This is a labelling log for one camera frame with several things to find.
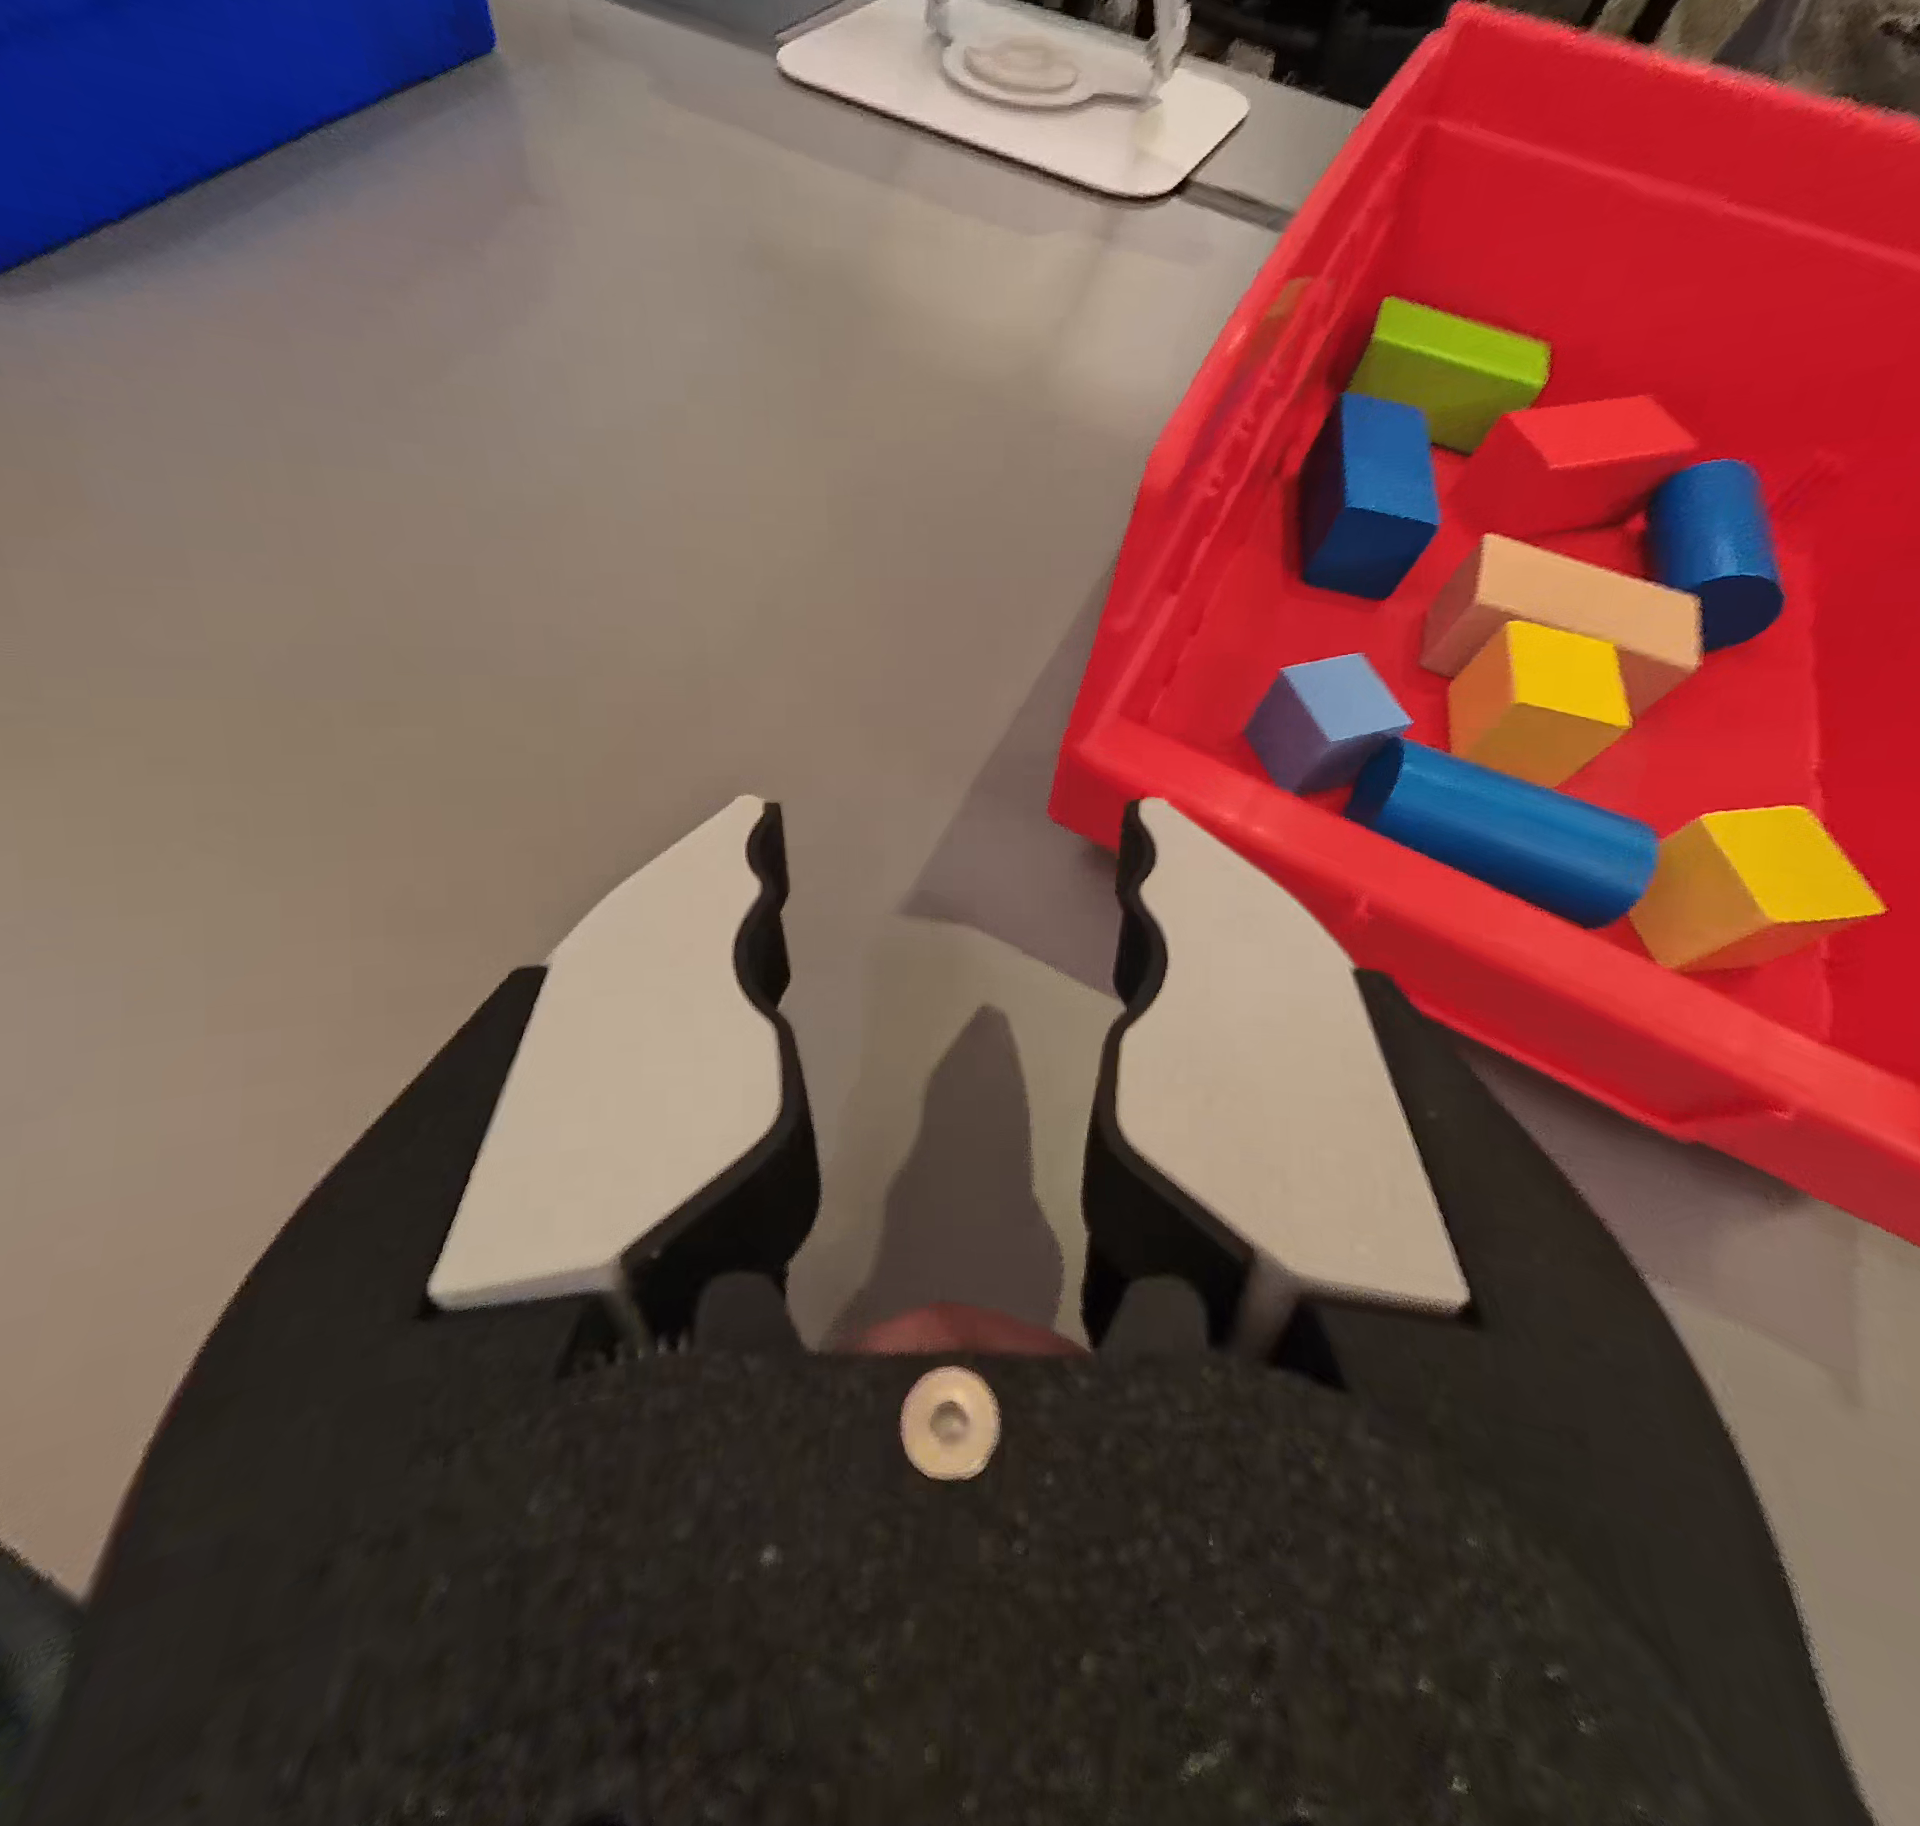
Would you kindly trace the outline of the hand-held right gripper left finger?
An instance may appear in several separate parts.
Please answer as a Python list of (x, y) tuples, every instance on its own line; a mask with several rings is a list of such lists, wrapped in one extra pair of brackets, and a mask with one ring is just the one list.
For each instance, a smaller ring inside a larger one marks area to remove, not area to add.
[(821, 1202), (789, 982), (782, 807), (734, 798), (543, 959), (430, 1304), (550, 1300), (692, 1319), (783, 1288)]

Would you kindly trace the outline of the blue plastic bin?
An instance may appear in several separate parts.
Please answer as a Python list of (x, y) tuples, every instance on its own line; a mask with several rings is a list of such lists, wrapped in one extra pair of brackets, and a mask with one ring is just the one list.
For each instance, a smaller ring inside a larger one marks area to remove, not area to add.
[(2, 0), (2, 269), (494, 44), (487, 0)]

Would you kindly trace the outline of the long green wooden block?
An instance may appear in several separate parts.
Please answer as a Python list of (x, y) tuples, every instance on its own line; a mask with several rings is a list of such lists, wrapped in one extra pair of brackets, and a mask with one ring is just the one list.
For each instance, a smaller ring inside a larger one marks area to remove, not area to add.
[(1535, 336), (1385, 297), (1346, 392), (1420, 410), (1431, 446), (1469, 456), (1500, 421), (1537, 404), (1552, 360)]

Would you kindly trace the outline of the yellow wooden block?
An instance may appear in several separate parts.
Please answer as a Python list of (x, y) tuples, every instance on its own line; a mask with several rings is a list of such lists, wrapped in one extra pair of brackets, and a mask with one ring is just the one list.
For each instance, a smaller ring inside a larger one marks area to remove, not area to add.
[(1618, 649), (1546, 625), (1500, 625), (1447, 686), (1450, 754), (1546, 790), (1632, 728)]

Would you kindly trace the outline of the blue wooden cylinder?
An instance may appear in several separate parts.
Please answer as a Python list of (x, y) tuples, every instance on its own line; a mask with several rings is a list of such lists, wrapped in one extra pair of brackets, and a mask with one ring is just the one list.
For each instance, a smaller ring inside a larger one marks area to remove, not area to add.
[(1735, 456), (1664, 479), (1644, 510), (1652, 578), (1696, 601), (1699, 649), (1739, 649), (1786, 609), (1777, 548), (1760, 472)]
[(1404, 736), (1359, 767), (1344, 814), (1582, 930), (1641, 902), (1662, 851), (1635, 818)]

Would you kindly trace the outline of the red wooden block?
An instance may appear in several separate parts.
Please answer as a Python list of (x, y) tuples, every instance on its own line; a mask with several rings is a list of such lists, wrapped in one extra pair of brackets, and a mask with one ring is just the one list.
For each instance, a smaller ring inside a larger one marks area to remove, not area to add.
[(1501, 415), (1465, 458), (1447, 513), (1516, 540), (1632, 518), (1702, 444), (1655, 398), (1587, 398)]

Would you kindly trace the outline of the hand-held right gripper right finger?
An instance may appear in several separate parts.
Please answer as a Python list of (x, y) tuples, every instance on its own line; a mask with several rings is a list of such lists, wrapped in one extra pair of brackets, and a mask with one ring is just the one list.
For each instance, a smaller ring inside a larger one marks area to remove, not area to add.
[(1081, 1321), (1183, 1285), (1208, 1327), (1302, 1300), (1469, 1307), (1358, 971), (1288, 890), (1163, 798), (1115, 855), (1119, 1003), (1081, 1164)]

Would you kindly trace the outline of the natural wooden block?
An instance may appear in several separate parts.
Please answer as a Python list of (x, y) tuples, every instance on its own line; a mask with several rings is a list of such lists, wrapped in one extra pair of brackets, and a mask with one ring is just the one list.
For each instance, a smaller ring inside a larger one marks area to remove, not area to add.
[(1417, 665), (1453, 678), (1508, 623), (1611, 644), (1635, 715), (1697, 675), (1706, 658), (1702, 604), (1692, 592), (1483, 534), (1428, 604)]

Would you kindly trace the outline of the red plastic bin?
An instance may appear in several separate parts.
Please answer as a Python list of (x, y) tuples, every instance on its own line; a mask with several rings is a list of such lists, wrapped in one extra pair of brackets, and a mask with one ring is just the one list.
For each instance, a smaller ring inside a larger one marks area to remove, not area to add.
[[(1916, 1239), (1916, 121), (1465, 9), (1358, 122), (1142, 472), (1047, 812), (1118, 844), (1161, 798), (1450, 1028), (1671, 1138)], [(1543, 340), (1546, 404), (1657, 401), (1752, 464), (1784, 614), (1570, 785), (1660, 836), (1807, 807), (1886, 906), (1754, 971), (1669, 974), (1294, 798), (1242, 728), (1286, 665), (1364, 655), (1440, 745), (1428, 606), (1296, 572), (1294, 476), (1397, 297)]]

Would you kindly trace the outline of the light blue wooden cube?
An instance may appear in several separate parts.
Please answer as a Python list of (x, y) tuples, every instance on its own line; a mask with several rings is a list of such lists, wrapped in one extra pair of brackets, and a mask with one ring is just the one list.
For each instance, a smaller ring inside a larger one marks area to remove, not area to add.
[(1242, 739), (1275, 788), (1310, 794), (1354, 785), (1368, 761), (1414, 726), (1362, 652), (1282, 666)]

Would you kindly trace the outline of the yellow wooden cube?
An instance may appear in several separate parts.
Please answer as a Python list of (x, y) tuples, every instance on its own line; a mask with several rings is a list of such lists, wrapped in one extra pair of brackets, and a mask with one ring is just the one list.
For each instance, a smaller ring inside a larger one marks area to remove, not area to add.
[(1668, 833), (1626, 923), (1657, 966), (1722, 974), (1886, 912), (1812, 809), (1776, 805), (1706, 812)]

